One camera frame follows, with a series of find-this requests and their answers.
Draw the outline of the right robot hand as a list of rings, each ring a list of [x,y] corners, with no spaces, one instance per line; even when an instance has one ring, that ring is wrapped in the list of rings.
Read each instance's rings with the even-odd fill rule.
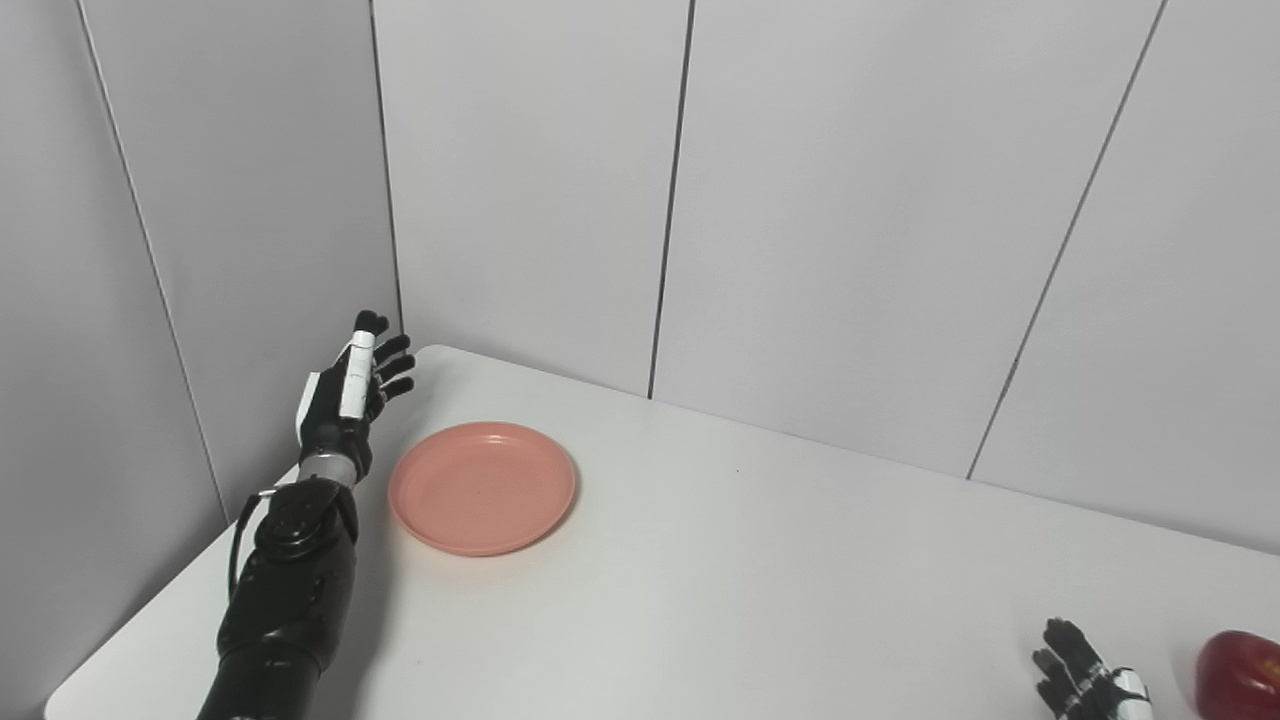
[[[1064,618],[1046,620],[1044,646],[1032,653],[1042,673],[1036,691],[1056,719],[1152,719],[1149,689],[1137,670],[1105,662]]]

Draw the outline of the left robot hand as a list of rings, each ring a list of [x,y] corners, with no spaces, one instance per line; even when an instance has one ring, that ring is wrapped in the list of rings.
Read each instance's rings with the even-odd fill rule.
[[[296,414],[302,478],[316,474],[352,488],[371,469],[372,423],[415,384],[410,337],[384,340],[389,329],[389,318],[360,311],[337,360],[308,375]]]

